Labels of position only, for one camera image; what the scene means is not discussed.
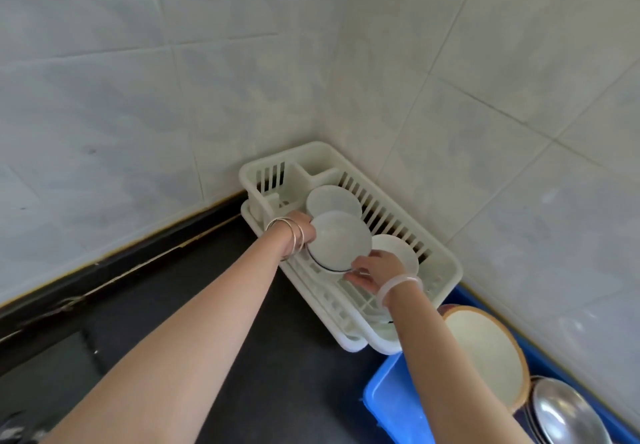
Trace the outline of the person's left hand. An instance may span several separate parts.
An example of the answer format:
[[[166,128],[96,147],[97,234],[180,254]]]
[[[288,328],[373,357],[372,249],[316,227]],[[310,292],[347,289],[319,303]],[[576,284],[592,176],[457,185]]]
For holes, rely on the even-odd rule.
[[[316,239],[316,228],[312,225],[312,217],[303,211],[290,211],[283,220],[292,230],[292,242],[285,249],[284,260],[300,253],[307,245]]]

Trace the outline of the white plate with wooden rim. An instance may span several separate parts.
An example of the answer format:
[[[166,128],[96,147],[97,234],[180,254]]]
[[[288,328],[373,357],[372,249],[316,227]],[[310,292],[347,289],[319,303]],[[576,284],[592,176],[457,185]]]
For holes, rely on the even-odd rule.
[[[509,329],[472,306],[443,304],[438,312],[487,386],[511,414],[516,414],[529,397],[531,373]]]

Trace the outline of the stainless steel plate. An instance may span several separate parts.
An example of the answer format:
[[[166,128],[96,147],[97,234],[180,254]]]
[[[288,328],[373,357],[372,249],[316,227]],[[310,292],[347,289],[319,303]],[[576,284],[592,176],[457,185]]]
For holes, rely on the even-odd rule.
[[[539,444],[613,444],[594,408],[560,380],[533,377],[524,409]]]

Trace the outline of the white bowl with dark rim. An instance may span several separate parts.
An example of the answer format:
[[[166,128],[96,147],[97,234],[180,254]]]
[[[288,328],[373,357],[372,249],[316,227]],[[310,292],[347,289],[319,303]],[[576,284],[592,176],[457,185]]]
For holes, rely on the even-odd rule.
[[[346,273],[360,256],[372,251],[372,234],[364,221],[343,211],[328,211],[312,218],[316,231],[308,243],[310,257],[325,271]]]

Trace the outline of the white plastic drip tray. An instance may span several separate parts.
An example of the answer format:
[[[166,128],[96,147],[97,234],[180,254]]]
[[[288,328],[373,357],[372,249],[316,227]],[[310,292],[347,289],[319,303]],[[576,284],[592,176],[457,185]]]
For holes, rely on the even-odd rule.
[[[279,193],[266,197],[268,207],[274,207],[276,215],[288,214],[298,209],[306,212],[306,198],[304,195],[296,200],[286,199]],[[263,210],[260,204],[251,199],[244,201],[241,214],[253,232],[260,237],[264,232],[266,215],[262,218]],[[288,260],[280,263],[280,268],[296,288],[306,303],[322,321],[337,343],[348,352],[362,351],[369,344],[356,328],[355,322],[340,305],[338,300],[320,283],[316,282],[305,271],[311,262],[306,247]]]

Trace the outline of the blue plastic tub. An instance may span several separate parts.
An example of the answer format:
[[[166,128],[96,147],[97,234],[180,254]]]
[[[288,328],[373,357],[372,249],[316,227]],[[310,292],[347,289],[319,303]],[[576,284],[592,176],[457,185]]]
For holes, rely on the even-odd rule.
[[[602,419],[614,444],[640,444],[640,431],[628,426],[529,338],[507,322],[503,324],[523,350],[532,376],[560,380],[580,392]],[[433,444],[402,353],[389,356],[375,372],[364,389],[363,401],[395,444]]]

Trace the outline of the pale translucent bangle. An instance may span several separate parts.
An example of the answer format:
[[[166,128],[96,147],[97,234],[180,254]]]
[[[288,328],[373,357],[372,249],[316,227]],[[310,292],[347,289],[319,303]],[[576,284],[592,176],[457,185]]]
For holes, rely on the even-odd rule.
[[[417,276],[412,276],[410,274],[401,274],[389,279],[386,283],[380,286],[378,293],[376,294],[376,303],[380,310],[386,310],[387,306],[385,303],[385,299],[387,295],[394,289],[396,286],[399,286],[403,283],[414,283],[421,292],[423,292],[423,282]]]

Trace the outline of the stainless steel bowl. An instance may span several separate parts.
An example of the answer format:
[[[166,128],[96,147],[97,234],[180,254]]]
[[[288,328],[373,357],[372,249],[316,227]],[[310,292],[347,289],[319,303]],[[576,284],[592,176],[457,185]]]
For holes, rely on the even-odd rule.
[[[515,412],[514,417],[516,421],[521,425],[524,432],[530,437],[534,444],[547,444],[546,440],[540,435],[537,421],[535,421],[532,412],[531,412],[531,398],[532,392],[534,389],[534,385],[538,382],[538,380],[542,379],[540,375],[532,375],[530,378],[530,386],[527,397],[517,412]]]

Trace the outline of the person's right forearm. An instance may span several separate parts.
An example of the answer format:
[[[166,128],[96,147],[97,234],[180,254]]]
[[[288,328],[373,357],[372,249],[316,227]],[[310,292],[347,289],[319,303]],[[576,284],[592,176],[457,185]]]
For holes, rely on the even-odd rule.
[[[384,302],[436,444],[533,444],[415,282]]]

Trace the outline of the thin silver bangle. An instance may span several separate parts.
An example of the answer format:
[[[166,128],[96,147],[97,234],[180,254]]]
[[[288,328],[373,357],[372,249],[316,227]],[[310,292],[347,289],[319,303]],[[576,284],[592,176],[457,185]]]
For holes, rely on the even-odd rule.
[[[302,245],[304,245],[304,231],[303,229],[300,227],[300,224],[295,221],[294,219],[288,217],[288,216],[280,216],[278,218],[275,218],[271,224],[275,224],[277,222],[282,222],[284,224],[286,224],[290,231],[291,231],[291,243],[289,244],[291,247],[289,249],[289,252],[285,255],[283,255],[280,258],[281,262],[285,262],[287,261],[289,258],[292,258],[292,256],[296,255],[299,253],[300,251],[300,244],[299,242],[302,241]]]
[[[294,227],[292,220],[286,217],[279,217],[269,223],[264,237],[279,259],[284,261],[289,258],[296,249],[298,229]]]
[[[281,262],[284,262],[292,258],[293,256],[295,256],[296,254],[300,253],[301,249],[304,248],[305,246],[306,235],[302,226],[294,219],[289,218],[288,216],[283,216],[279,218],[279,221],[283,221],[289,226],[293,236],[292,248],[289,254],[281,258]]]

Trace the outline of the person's left forearm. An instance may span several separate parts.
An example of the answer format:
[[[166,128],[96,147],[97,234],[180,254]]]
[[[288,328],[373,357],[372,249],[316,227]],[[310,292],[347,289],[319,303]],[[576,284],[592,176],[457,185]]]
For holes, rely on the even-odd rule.
[[[127,353],[42,444],[195,444],[281,262],[264,234]]]

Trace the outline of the person's right hand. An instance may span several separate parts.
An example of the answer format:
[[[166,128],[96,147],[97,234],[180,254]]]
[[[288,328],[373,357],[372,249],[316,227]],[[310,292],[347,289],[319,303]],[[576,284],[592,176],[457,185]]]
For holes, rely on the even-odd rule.
[[[371,253],[380,253],[380,265],[375,271],[349,270],[344,274],[344,279],[370,294],[376,295],[380,286],[389,279],[407,273],[403,263],[394,254],[376,250],[372,250]]]

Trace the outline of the white plastic dish rack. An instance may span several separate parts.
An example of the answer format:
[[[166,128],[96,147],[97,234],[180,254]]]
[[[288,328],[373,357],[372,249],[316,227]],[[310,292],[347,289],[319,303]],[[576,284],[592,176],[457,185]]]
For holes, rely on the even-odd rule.
[[[248,200],[263,207],[262,218],[266,215],[266,226],[272,219],[284,215],[276,215],[275,208],[268,207],[268,195],[279,193],[283,198],[296,200],[304,195],[308,197],[313,189],[328,184],[347,189],[358,198],[362,206],[361,219],[372,236],[393,235],[415,251],[419,258],[417,277],[422,280],[424,293],[436,308],[462,278],[463,269],[452,252],[327,143],[313,141],[246,163],[239,171],[239,181]],[[400,352],[390,315],[380,310],[375,297],[344,280],[340,273],[327,272],[310,259],[306,273],[329,289],[369,346],[387,356]]]

